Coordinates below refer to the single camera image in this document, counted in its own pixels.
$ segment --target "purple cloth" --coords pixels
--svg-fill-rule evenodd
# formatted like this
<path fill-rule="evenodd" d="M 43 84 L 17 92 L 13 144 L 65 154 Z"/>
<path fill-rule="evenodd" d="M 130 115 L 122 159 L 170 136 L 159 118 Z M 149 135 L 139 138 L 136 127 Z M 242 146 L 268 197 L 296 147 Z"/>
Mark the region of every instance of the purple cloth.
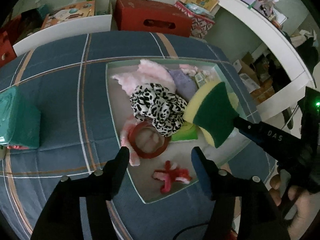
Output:
<path fill-rule="evenodd" d="M 180 69 L 168 70 L 168 72 L 176 85 L 176 94 L 189 102 L 198 90 L 196 83 Z"/>

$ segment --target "human hand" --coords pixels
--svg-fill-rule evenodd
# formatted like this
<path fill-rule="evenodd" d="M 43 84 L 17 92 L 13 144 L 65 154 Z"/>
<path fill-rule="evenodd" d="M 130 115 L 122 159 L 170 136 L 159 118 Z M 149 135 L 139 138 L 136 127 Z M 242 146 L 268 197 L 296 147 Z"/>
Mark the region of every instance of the human hand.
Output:
<path fill-rule="evenodd" d="M 277 206 L 279 206 L 281 203 L 279 190 L 280 185 L 280 175 L 277 174 L 270 180 L 271 189 L 269 190 L 269 193 Z M 288 197 L 291 201 L 295 198 L 297 190 L 297 186 L 292 186 L 289 188 Z M 312 209 L 314 209 L 312 196 L 313 195 L 311 195 L 307 190 L 303 190 L 295 203 L 297 207 L 297 213 L 293 217 L 291 225 L 288 227 L 288 232 L 291 240 L 299 239 L 308 229 L 309 225 L 314 219 L 314 216 L 312 214 L 313 212 L 311 212 Z"/>

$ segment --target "green plastic box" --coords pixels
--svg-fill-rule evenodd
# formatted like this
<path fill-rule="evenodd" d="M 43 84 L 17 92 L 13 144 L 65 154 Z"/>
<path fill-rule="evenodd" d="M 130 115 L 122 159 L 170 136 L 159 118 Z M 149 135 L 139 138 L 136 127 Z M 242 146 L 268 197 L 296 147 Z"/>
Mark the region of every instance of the green plastic box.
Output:
<path fill-rule="evenodd" d="M 0 94 L 0 145 L 39 147 L 40 112 L 10 87 Z"/>

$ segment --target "red drawer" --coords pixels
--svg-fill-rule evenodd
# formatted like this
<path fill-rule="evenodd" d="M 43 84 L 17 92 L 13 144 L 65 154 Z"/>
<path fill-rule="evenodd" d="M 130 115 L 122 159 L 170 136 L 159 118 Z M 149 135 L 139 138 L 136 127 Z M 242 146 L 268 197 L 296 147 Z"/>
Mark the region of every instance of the red drawer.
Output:
<path fill-rule="evenodd" d="M 117 0 L 118 30 L 145 31 L 189 37 L 192 19 L 171 4 L 151 0 Z"/>
<path fill-rule="evenodd" d="M 0 67 L 17 57 L 11 46 L 7 32 L 0 33 Z"/>

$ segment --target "bedsheet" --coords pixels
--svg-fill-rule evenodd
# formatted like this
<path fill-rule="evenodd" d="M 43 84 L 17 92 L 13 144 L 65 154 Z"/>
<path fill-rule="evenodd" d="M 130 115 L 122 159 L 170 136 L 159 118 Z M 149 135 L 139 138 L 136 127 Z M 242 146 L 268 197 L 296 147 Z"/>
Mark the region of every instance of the bedsheet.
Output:
<path fill-rule="evenodd" d="M 54 41 L 0 68 L 0 91 L 16 85 L 41 111 L 40 147 L 10 150 L 0 162 L 0 210 L 20 239 L 29 239 L 60 177 L 88 176 L 119 150 L 106 93 L 106 63 L 148 58 L 194 58 L 215 62 L 228 78 L 247 118 L 259 122 L 245 86 L 221 49 L 191 38 L 111 31 Z M 250 143 L 228 162 L 233 175 L 267 180 L 275 160 Z M 85 239 L 91 239 L 85 199 L 80 199 Z M 198 183 L 152 204 L 143 204 L 125 175 L 107 202 L 119 239 L 163 240 L 209 220 L 214 202 Z M 200 239 L 205 227 L 179 239 Z"/>

